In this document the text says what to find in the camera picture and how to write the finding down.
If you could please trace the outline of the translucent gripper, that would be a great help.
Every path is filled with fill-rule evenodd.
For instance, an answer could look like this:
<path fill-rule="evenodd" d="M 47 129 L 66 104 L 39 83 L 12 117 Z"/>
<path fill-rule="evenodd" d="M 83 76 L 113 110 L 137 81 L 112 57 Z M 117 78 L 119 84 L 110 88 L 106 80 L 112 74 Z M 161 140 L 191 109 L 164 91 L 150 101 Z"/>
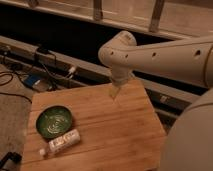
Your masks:
<path fill-rule="evenodd" d="M 111 79 L 111 86 L 109 88 L 109 96 L 112 99 L 115 99 L 116 96 L 119 94 L 122 86 L 125 85 L 127 82 L 128 82 L 127 79 L 124 79 L 124 80 Z"/>

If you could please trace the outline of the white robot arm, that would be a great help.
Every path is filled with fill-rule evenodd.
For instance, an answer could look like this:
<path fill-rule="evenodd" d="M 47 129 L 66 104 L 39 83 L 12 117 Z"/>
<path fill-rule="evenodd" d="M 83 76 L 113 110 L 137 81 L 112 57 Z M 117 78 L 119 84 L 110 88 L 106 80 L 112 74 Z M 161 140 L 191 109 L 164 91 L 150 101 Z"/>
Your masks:
<path fill-rule="evenodd" d="M 136 70 L 206 88 L 173 124 L 156 171 L 213 171 L 213 35 L 138 45 L 132 33 L 121 31 L 98 57 L 117 87 Z"/>

